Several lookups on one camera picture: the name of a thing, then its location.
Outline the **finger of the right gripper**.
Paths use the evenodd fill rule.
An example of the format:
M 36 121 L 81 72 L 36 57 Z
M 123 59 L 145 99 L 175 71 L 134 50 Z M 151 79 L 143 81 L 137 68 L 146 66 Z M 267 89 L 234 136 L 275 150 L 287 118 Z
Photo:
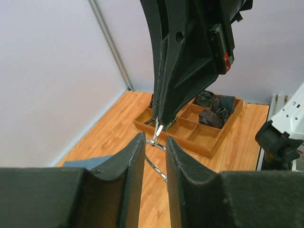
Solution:
M 158 123 L 169 124 L 234 61 L 233 0 L 158 1 Z
M 147 21 L 152 45 L 154 86 L 153 86 L 153 117 L 170 119 L 168 104 L 165 104 L 166 86 L 163 85 L 165 65 L 169 43 L 169 16 L 165 0 L 140 1 Z

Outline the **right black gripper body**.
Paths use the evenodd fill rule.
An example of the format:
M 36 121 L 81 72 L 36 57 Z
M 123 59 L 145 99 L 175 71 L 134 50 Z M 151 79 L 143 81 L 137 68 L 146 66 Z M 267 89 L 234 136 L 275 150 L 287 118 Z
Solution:
M 241 21 L 241 11 L 250 10 L 253 7 L 253 0 L 224 0 L 223 10 L 231 23 Z

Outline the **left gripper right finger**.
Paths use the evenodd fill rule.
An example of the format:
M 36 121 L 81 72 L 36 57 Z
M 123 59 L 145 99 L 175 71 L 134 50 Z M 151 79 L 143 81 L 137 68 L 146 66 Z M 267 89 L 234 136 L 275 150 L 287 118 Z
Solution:
M 214 172 L 166 140 L 173 228 L 301 228 L 304 175 L 296 171 Z

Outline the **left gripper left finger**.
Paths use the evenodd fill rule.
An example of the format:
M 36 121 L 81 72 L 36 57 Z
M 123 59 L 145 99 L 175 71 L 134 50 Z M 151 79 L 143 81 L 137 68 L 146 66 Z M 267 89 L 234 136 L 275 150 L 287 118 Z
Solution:
M 91 170 L 1 168 L 3 228 L 136 228 L 145 133 Z

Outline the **silver metal keyring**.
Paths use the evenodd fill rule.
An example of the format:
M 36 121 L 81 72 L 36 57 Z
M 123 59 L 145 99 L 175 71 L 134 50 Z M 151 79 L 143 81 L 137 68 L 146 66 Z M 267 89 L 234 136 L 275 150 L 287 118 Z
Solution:
M 165 146 L 158 143 L 158 138 L 160 136 L 160 133 L 162 132 L 162 129 L 163 125 L 159 124 L 158 118 L 156 118 L 153 137 L 151 139 L 146 139 L 146 144 L 150 145 L 151 147 L 160 149 L 163 152 L 166 152 Z M 154 165 L 154 163 L 148 158 L 147 155 L 145 156 L 145 161 L 164 180 L 164 182 L 167 183 L 167 176 L 156 165 Z

